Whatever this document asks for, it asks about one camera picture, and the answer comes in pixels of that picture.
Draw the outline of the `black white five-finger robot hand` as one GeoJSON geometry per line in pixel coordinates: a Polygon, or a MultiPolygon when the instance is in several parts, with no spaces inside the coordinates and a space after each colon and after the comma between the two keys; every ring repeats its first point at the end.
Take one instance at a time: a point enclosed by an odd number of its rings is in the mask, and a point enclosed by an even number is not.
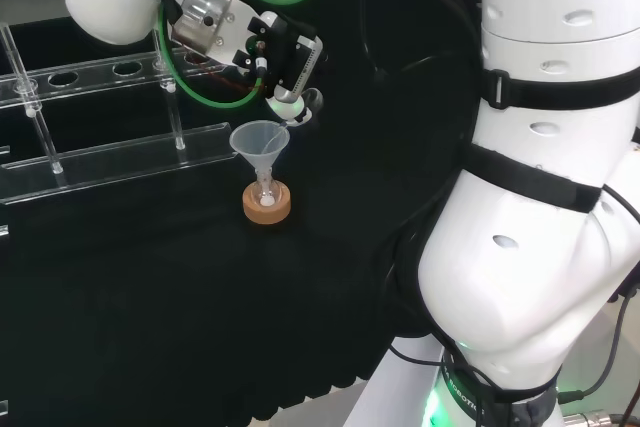
{"type": "Polygon", "coordinates": [[[306,88],[323,53],[314,28],[276,12],[265,11],[248,24],[249,37],[236,51],[232,64],[262,80],[261,91],[287,127],[297,127],[313,117],[311,100],[320,94],[306,88]]]}

